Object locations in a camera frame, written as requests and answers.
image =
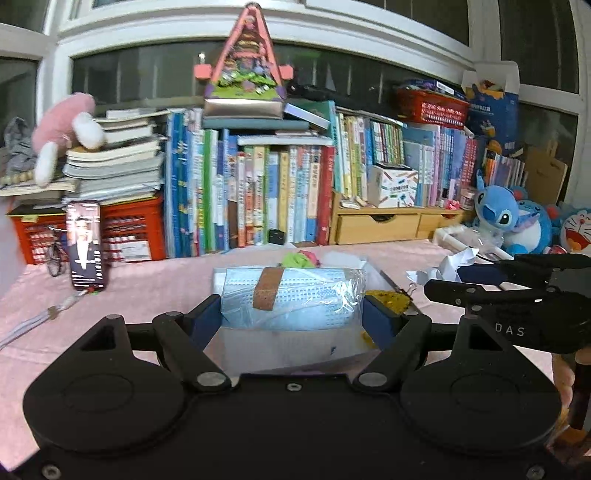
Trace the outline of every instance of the small white box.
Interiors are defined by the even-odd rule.
[[[418,173],[402,164],[376,163],[369,175],[368,201],[378,208],[412,207]]]

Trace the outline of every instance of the pink plush toy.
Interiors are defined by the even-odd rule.
[[[35,183],[46,187],[56,172],[57,159],[68,148],[82,144],[96,150],[105,142],[105,133],[92,115],[95,113],[92,95],[75,93],[54,105],[37,125],[31,140],[37,154]]]

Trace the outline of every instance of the red plastic basket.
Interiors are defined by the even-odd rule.
[[[148,242],[150,258],[166,258],[162,224],[162,197],[142,202],[109,205],[101,208],[101,230],[103,251],[111,261],[134,261],[124,258],[122,245],[131,242]],[[35,223],[23,222],[23,217],[12,217],[17,231],[21,251],[29,265],[45,263],[45,251],[53,242],[48,226],[66,228],[66,215],[46,215],[38,217]]]
[[[398,89],[398,117],[407,122],[463,128],[470,103],[425,90]]]

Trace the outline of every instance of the brown tape strip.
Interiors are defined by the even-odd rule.
[[[282,276],[283,268],[263,268],[259,281],[256,284],[254,294],[252,295],[252,308],[267,310],[268,312],[273,309]]]

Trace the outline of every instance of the plush toy nose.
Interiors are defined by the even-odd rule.
[[[487,205],[484,205],[484,207],[482,208],[482,216],[484,217],[484,220],[486,220],[487,222],[495,223],[496,214]]]

